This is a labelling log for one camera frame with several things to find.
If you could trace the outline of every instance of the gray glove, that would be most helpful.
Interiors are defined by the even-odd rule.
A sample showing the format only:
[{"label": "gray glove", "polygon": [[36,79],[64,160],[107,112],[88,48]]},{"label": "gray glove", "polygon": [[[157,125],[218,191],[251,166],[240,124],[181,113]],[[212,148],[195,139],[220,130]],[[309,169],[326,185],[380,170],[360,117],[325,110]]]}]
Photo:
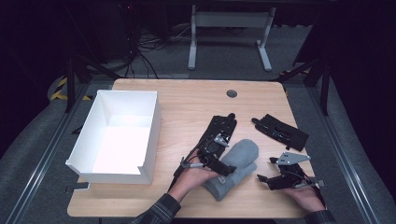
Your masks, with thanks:
[{"label": "gray glove", "polygon": [[221,160],[224,164],[236,166],[236,170],[227,176],[209,179],[202,186],[216,201],[221,201],[234,186],[256,170],[257,165],[254,161],[258,157],[259,147],[253,141],[249,139],[239,141]]}]

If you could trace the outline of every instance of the hand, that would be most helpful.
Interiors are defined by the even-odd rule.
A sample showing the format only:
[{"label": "hand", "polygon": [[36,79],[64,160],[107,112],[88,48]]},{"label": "hand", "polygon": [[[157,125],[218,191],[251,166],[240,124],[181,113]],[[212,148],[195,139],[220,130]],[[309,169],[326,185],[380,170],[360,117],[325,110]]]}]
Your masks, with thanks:
[{"label": "hand", "polygon": [[282,189],[281,191],[289,195],[297,204],[310,213],[326,210],[312,187]]},{"label": "hand", "polygon": [[[196,157],[195,150],[191,154],[191,163],[199,163],[199,159]],[[177,179],[175,185],[169,189],[168,194],[175,198],[179,203],[183,198],[192,190],[201,186],[206,180],[219,176],[218,173],[208,171],[204,168],[186,168]]]}]

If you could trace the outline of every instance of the gray carpet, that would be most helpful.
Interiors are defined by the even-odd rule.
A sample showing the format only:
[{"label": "gray carpet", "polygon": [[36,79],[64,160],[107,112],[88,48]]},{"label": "gray carpet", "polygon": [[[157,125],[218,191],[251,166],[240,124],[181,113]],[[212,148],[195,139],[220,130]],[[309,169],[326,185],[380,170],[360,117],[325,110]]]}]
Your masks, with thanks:
[{"label": "gray carpet", "polygon": [[[302,45],[309,27],[282,27],[272,29],[266,49],[273,66],[272,72],[264,72],[255,40],[261,31],[246,29],[236,35],[225,30],[204,30],[198,35],[196,69],[187,69],[190,42],[181,39],[163,49],[154,49],[144,55],[155,68],[160,78],[189,79],[234,79],[267,80],[275,78],[283,70],[292,69],[294,60]],[[143,61],[136,58],[132,63],[134,76],[130,78],[154,78]],[[302,84],[304,76],[297,76],[284,83],[289,94],[289,102],[298,127],[310,135],[306,150],[313,158],[312,166],[316,178],[324,180],[326,187],[322,194],[328,208],[338,223],[364,223],[354,194],[351,192],[345,173],[341,169],[334,151],[334,143],[329,136],[323,120],[331,122],[336,136],[345,154],[353,164],[361,183],[368,195],[368,201],[374,208],[381,223],[394,223],[396,220],[395,203],[386,187],[367,159],[363,148],[353,131],[347,113],[331,83],[329,92],[329,117],[324,118],[317,108],[318,95],[312,98],[312,92],[319,92],[319,85],[307,89]],[[60,79],[54,80],[49,95],[56,88]],[[97,90],[111,87],[109,78],[98,75],[93,77],[86,95],[95,95]],[[78,106],[62,132],[61,141],[56,145],[55,153],[49,158],[49,166],[39,181],[39,188],[32,200],[26,201],[25,210],[19,216],[20,223],[98,223],[98,218],[74,218],[66,213],[71,193],[65,192],[72,186],[78,176],[64,165],[78,138],[72,132],[80,127],[92,101],[78,101]],[[0,223],[5,223],[14,205],[34,174],[40,158],[53,144],[52,136],[57,133],[59,124],[64,119],[66,101],[53,100],[18,136],[5,156],[0,160]],[[129,218],[103,218],[102,223],[125,223]],[[302,219],[277,219],[276,223],[304,223]]]}]

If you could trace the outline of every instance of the dark background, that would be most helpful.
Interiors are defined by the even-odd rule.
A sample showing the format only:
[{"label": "dark background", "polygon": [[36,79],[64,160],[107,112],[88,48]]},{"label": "dark background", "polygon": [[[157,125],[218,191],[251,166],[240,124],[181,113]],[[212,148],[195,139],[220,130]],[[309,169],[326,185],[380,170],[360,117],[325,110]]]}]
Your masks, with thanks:
[{"label": "dark background", "polygon": [[[1,156],[48,105],[49,86],[64,73],[70,53],[64,48],[62,35],[73,36],[71,40],[78,53],[100,63],[129,55],[126,49],[130,46],[124,41],[126,34],[117,4],[70,5],[70,11],[63,12],[58,21],[52,19],[54,11],[49,11],[46,4],[33,0],[6,1],[0,7]],[[353,3],[341,11],[339,18],[329,18],[339,20],[339,30],[322,27],[331,40],[317,40],[336,49],[331,54],[332,79],[363,148],[393,198],[395,9],[386,2]],[[68,13],[75,21],[70,20]],[[191,7],[186,6],[140,6],[134,16],[166,37],[172,25],[188,22],[190,13]],[[279,7],[275,24],[309,25],[316,16],[316,12],[303,7]],[[312,48],[305,49],[305,53],[318,54]]]}]

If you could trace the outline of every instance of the white box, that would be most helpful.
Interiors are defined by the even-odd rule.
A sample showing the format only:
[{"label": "white box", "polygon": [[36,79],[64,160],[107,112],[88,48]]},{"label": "white box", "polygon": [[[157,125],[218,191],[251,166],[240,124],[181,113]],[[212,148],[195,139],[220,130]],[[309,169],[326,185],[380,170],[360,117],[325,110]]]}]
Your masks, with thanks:
[{"label": "white box", "polygon": [[156,91],[98,91],[66,165],[89,183],[151,184],[160,126]]}]

